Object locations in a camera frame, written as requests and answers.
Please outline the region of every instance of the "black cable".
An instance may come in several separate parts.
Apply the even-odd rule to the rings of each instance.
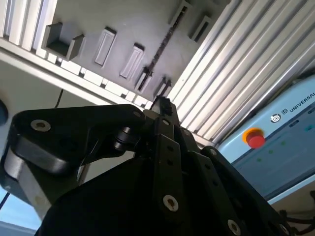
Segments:
[[[10,193],[7,192],[4,196],[4,198],[2,199],[1,203],[0,203],[0,210],[2,209],[3,205],[5,204],[6,200],[8,199],[8,197],[10,196]]]
[[[60,91],[60,94],[59,94],[59,97],[58,97],[58,100],[57,100],[57,103],[55,105],[55,108],[57,108],[59,106],[59,103],[61,101],[61,97],[63,96],[63,89],[61,89]]]

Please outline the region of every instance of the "bolt hole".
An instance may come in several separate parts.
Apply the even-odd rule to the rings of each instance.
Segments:
[[[169,166],[174,165],[173,161],[171,161],[170,159],[167,160],[167,164],[168,164]]]
[[[37,128],[45,128],[46,125],[43,122],[36,123]]]
[[[169,151],[174,151],[174,148],[172,148],[171,146],[167,146],[167,149],[168,149]]]

